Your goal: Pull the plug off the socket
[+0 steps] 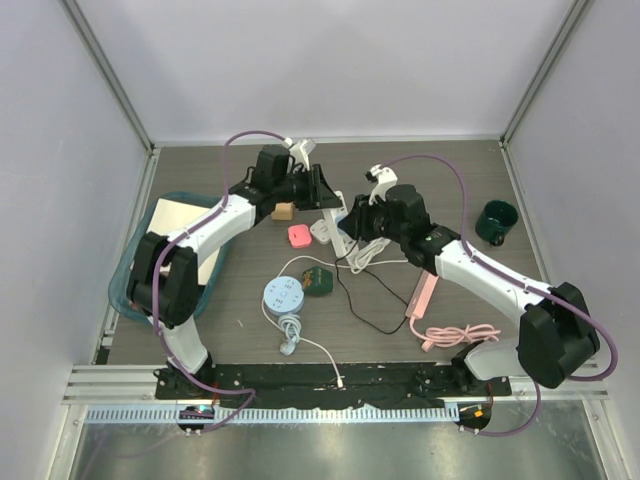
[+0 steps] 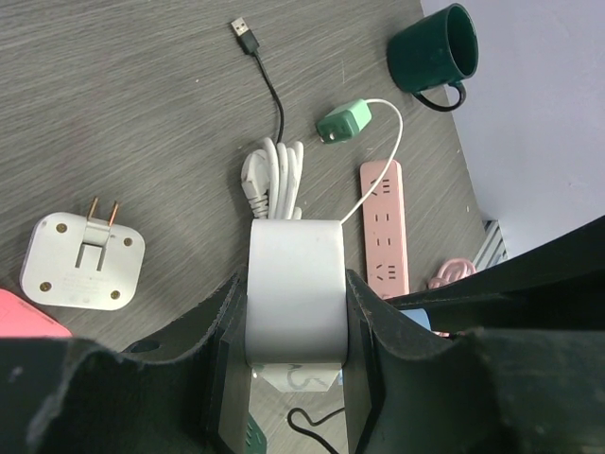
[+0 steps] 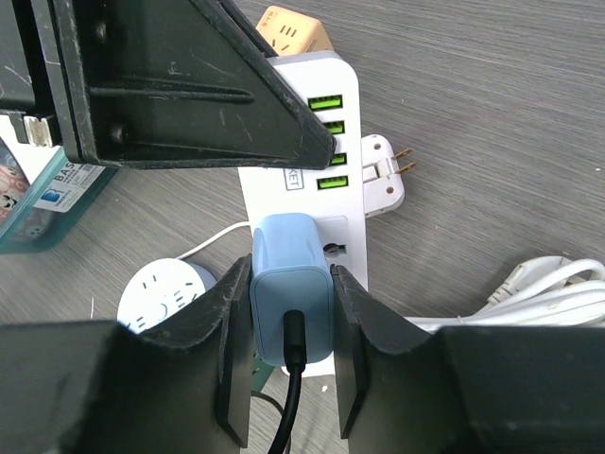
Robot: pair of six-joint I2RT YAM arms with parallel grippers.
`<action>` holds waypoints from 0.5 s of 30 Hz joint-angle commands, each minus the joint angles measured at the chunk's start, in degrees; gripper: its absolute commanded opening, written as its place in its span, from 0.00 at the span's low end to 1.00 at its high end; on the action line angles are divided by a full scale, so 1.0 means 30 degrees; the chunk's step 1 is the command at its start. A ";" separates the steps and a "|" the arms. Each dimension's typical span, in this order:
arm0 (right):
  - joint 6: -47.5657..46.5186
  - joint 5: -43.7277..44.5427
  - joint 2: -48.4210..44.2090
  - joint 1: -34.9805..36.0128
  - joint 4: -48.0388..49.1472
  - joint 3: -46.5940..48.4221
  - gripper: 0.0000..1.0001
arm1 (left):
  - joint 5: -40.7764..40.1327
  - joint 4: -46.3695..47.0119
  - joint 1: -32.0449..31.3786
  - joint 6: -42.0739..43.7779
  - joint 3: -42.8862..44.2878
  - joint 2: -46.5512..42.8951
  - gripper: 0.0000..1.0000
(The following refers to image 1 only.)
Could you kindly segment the dark green cube socket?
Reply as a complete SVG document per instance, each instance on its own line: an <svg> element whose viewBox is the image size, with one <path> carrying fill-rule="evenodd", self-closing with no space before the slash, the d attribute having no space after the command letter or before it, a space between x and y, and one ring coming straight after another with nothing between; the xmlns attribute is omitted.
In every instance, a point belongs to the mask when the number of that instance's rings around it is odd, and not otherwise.
<svg viewBox="0 0 640 480"><path fill-rule="evenodd" d="M311 267L302 273L301 284L306 296L326 296L333 292L333 273L321 267Z"/></svg>

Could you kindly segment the round blue power socket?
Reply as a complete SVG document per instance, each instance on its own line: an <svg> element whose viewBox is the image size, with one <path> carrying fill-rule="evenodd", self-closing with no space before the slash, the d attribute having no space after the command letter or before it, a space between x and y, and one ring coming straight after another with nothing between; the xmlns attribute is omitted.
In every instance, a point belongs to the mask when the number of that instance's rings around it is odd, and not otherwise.
<svg viewBox="0 0 640 480"><path fill-rule="evenodd" d="M304 291L300 281L290 276L272 279L263 292L265 309L277 318L276 326L284 334L280 352L284 356L294 353L301 340L299 312L304 305Z"/></svg>

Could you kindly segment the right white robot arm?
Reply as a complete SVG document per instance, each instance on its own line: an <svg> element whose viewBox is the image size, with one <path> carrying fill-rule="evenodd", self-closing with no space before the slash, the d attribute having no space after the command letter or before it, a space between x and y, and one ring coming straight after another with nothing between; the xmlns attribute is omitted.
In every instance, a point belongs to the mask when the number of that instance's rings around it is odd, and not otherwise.
<svg viewBox="0 0 640 480"><path fill-rule="evenodd" d="M517 326L517 338L472 346L452 369L453 386L462 394L477 393L489 379L518 374L556 388L600 349L577 287L533 281L473 249L460 234L431 221L411 185L394 186L375 201L356 196L338 226L356 241L397 243L412 265L472 292Z"/></svg>

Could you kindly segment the white power strip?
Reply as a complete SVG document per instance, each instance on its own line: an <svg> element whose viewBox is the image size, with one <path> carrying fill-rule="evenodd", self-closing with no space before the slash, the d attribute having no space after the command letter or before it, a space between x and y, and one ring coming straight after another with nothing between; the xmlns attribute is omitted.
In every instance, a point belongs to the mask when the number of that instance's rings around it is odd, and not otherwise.
<svg viewBox="0 0 640 480"><path fill-rule="evenodd" d="M322 212L335 257L340 258L347 255L356 242L338 226L338 223L348 215L348 209L343 193L336 191L336 195L341 200L341 206L323 209Z"/></svg>

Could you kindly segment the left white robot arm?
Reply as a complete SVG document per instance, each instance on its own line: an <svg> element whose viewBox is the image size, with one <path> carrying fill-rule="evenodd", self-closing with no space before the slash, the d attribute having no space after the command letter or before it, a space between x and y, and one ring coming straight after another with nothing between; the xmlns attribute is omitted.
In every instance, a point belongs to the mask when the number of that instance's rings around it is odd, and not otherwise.
<svg viewBox="0 0 640 480"><path fill-rule="evenodd" d="M126 296L150 318L169 349L169 362L182 371L179 388L190 398L205 397L213 385L211 355L196 329L194 312L201 298L200 266L234 237L271 215L279 203L301 211L337 208L340 198L309 155L308 139L263 147L246 177L228 186L222 200L186 226L139 241Z"/></svg>

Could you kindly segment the pink power strip with cable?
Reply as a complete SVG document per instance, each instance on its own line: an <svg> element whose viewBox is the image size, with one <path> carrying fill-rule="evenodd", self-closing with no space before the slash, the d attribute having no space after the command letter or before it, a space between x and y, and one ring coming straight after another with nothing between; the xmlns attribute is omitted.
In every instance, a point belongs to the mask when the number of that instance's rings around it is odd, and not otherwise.
<svg viewBox="0 0 640 480"><path fill-rule="evenodd" d="M434 348L447 349L463 344L499 341L501 331L491 324L467 324L465 327L428 327L424 332L418 331L415 323L424 318L437 282L437 276L423 272L405 311L409 330L421 341L421 349L424 352L429 352Z"/></svg>

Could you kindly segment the pink square plug adapter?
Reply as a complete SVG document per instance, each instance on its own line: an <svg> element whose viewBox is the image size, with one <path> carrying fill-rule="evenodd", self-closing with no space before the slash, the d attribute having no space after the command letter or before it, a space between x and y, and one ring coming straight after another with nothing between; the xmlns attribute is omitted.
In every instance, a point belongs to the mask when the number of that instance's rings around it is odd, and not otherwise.
<svg viewBox="0 0 640 480"><path fill-rule="evenodd" d="M289 226L287 229L287 239L294 249L307 248L313 242L309 226L305 224Z"/></svg>

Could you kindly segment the white square plug adapter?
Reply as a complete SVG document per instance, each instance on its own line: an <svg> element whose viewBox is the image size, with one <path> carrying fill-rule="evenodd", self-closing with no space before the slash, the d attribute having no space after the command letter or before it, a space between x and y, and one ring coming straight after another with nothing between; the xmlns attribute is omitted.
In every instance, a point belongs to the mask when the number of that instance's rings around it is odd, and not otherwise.
<svg viewBox="0 0 640 480"><path fill-rule="evenodd" d="M323 219L319 219L309 227L311 236L320 244L326 245L331 242L331 235L329 233L326 222Z"/></svg>

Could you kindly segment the blue plug adapter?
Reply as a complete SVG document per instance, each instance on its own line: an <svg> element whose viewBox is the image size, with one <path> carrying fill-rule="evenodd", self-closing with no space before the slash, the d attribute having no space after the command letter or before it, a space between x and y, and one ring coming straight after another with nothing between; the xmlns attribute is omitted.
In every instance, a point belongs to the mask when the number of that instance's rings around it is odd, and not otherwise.
<svg viewBox="0 0 640 480"><path fill-rule="evenodd" d="M342 228L342 220L344 219L344 216L340 216L340 217L336 217L336 227L337 230L340 234L346 234L345 230Z"/></svg>

